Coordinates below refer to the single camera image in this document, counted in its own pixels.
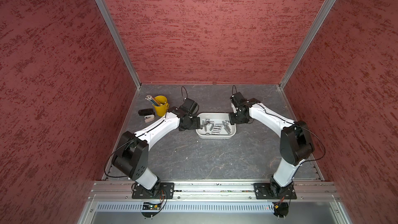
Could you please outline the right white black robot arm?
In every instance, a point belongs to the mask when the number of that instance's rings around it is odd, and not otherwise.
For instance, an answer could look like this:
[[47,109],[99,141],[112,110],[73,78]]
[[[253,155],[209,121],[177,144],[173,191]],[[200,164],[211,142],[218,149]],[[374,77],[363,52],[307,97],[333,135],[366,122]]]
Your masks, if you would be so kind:
[[233,107],[233,112],[229,114],[231,124],[257,120],[280,137],[279,151],[282,159],[270,179],[270,191],[278,194],[291,186],[297,170],[315,150],[307,124],[286,118],[260,101],[248,100],[240,93],[232,95],[230,101]]

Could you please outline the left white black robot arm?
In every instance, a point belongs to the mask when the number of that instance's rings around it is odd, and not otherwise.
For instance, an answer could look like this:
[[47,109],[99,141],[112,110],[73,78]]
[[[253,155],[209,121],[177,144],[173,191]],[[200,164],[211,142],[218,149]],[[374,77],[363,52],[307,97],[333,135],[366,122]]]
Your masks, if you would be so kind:
[[174,109],[150,126],[131,133],[124,132],[115,150],[111,163],[126,177],[132,179],[147,190],[152,190],[158,183],[158,177],[148,168],[150,149],[168,133],[197,130],[201,127],[198,116]]

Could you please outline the white plastic storage box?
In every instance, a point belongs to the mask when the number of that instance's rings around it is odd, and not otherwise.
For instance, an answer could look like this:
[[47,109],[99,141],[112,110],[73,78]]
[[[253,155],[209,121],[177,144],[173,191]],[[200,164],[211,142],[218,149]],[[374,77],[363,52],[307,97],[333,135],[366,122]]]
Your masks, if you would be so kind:
[[228,113],[200,113],[200,128],[196,129],[201,139],[231,139],[237,127],[231,124]]

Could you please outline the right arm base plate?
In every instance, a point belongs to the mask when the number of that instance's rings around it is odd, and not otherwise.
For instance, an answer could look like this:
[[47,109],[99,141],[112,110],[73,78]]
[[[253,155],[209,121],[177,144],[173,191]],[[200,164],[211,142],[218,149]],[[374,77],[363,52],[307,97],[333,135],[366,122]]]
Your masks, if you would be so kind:
[[277,183],[254,183],[254,193],[257,200],[296,200],[293,183],[280,187]]

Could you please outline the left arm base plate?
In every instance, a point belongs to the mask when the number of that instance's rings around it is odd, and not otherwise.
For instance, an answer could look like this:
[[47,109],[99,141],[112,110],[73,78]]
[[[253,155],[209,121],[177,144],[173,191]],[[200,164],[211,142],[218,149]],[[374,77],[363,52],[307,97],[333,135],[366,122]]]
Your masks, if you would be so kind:
[[158,182],[149,190],[141,184],[135,183],[132,186],[132,199],[173,199],[174,188],[174,183]]

